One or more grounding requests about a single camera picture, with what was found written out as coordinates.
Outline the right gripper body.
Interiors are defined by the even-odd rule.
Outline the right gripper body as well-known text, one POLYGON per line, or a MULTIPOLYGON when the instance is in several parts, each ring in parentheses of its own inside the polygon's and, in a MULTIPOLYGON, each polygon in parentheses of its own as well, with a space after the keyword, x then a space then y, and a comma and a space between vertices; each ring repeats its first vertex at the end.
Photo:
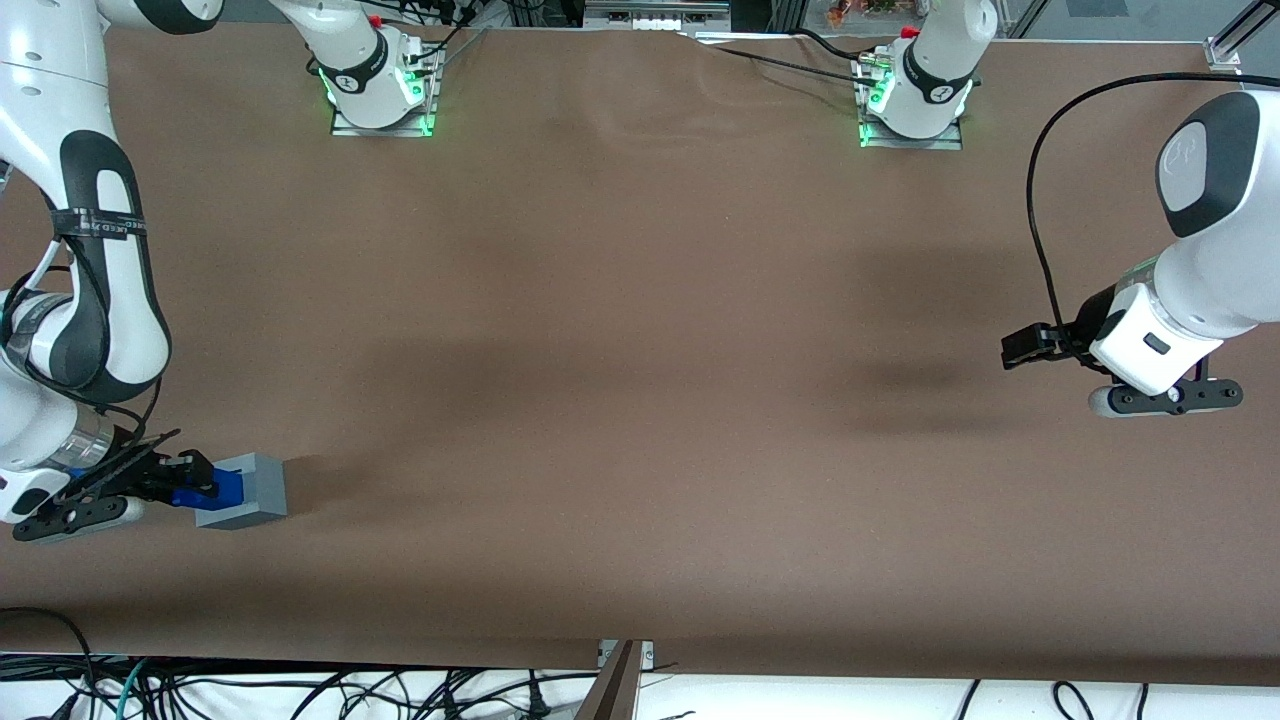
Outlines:
POLYGON ((129 524, 140 519, 163 454, 154 448, 3 450, 6 524, 129 524))

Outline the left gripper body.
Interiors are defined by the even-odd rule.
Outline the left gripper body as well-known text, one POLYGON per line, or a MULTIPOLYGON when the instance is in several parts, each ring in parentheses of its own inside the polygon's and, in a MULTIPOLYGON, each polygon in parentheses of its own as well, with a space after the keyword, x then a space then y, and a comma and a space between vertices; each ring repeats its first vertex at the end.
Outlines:
POLYGON ((1112 284, 1083 302, 1075 338, 1111 375, 1146 396, 1162 395, 1221 340, 1172 318, 1152 283, 1112 284))

